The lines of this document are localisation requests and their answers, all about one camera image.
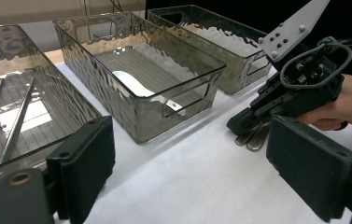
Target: human hand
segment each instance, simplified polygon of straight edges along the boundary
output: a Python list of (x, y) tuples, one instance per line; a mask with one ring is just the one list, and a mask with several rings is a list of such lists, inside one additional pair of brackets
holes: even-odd
[(344, 75), (344, 77), (337, 100), (309, 111), (297, 119), (312, 124), (321, 131), (339, 129), (344, 121), (352, 124), (352, 76)]

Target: white table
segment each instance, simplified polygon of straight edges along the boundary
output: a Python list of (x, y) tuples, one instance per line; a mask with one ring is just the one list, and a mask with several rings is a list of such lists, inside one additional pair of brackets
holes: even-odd
[[(103, 115), (108, 112), (64, 63), (56, 64)], [(234, 143), (227, 121), (258, 96), (263, 78), (234, 96), (218, 91), (211, 108), (138, 145), (114, 119), (116, 164), (86, 223), (325, 223), (258, 152)], [(325, 132), (352, 149), (352, 125)], [(331, 223), (349, 223), (351, 212)], [(58, 220), (56, 223), (68, 223)]]

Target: white tabletop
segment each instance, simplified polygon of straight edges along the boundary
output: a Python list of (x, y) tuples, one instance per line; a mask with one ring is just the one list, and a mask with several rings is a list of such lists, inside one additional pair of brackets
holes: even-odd
[[(64, 63), (59, 69), (103, 115), (108, 112)], [(226, 123), (258, 96), (263, 78), (234, 96), (218, 91), (212, 107), (138, 145), (114, 120), (116, 164), (86, 223), (325, 223), (266, 159), (234, 143)], [(352, 125), (325, 132), (352, 150)], [(345, 209), (341, 219), (349, 223)], [(68, 223), (58, 220), (56, 223)]]

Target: plastic bin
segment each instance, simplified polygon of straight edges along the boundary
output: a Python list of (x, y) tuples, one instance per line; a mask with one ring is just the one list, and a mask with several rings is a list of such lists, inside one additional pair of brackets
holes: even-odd
[(213, 104), (226, 64), (132, 12), (53, 23), (65, 63), (137, 144)]
[(266, 76), (271, 65), (258, 45), (266, 34), (194, 5), (153, 8), (148, 20), (227, 64), (219, 89), (234, 95)]
[(46, 168), (69, 134), (101, 117), (18, 25), (0, 26), (0, 83), (0, 178)]

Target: black mechanical part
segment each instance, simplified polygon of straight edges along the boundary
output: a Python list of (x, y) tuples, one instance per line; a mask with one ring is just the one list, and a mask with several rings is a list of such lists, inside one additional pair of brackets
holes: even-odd
[(0, 180), (0, 223), (71, 223), (88, 217), (115, 165), (112, 117), (93, 119), (47, 157), (44, 171), (28, 168)]
[(352, 212), (352, 151), (293, 118), (271, 125), (266, 157), (315, 214), (329, 222)]

